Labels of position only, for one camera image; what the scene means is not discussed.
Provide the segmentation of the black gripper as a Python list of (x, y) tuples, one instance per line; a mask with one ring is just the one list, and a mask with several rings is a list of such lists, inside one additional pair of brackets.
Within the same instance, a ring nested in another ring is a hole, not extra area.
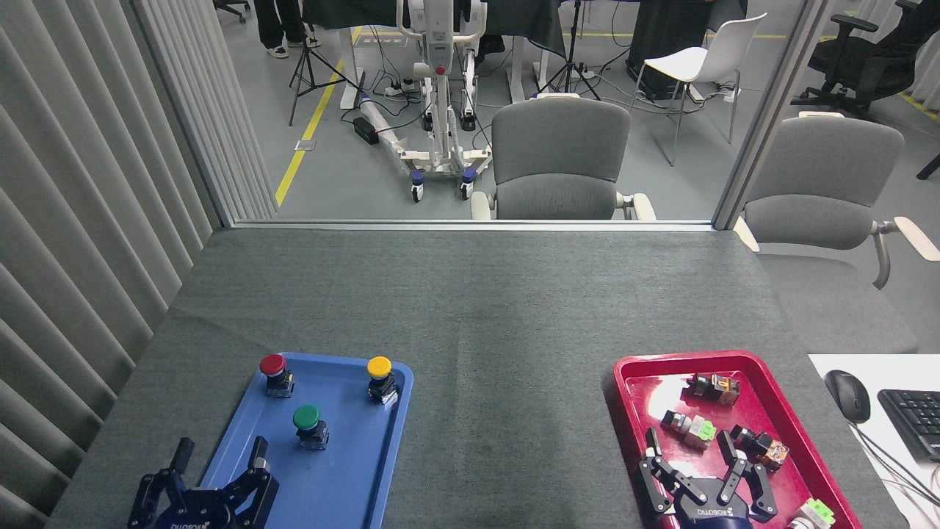
[(265, 458), (267, 439), (256, 436), (246, 470), (222, 489), (185, 489), (182, 475), (194, 448), (195, 443), (182, 436), (169, 466), (142, 476), (128, 528), (153, 525), (162, 493), (167, 493), (169, 506), (154, 528), (265, 527), (279, 489)]
[[(728, 466), (725, 478), (688, 478), (662, 457), (662, 448), (654, 428), (645, 432), (647, 448), (637, 467), (643, 505), (652, 519), (667, 515), (675, 508), (681, 528), (753, 528), (750, 519), (766, 523), (778, 515), (766, 466), (752, 464), (744, 452), (733, 445), (731, 435), (720, 430), (715, 441)], [(745, 479), (751, 505), (736, 494)]]

